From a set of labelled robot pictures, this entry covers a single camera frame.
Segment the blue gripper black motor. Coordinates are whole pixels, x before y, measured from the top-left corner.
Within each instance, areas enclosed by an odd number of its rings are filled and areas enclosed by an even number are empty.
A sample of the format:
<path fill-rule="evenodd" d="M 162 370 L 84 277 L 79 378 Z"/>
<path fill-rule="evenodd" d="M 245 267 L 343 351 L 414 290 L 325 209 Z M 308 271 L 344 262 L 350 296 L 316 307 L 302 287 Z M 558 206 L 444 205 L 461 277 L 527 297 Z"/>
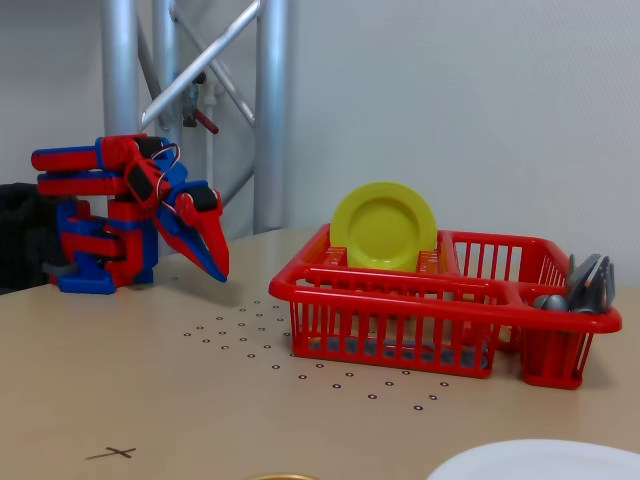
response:
<path fill-rule="evenodd" d="M 181 163 L 165 172 L 169 193 L 163 200 L 165 207 L 155 213 L 154 225 L 172 249 L 212 278 L 225 282 L 230 254 L 221 226 L 220 193 L 205 180 L 188 181 L 187 175 Z"/>

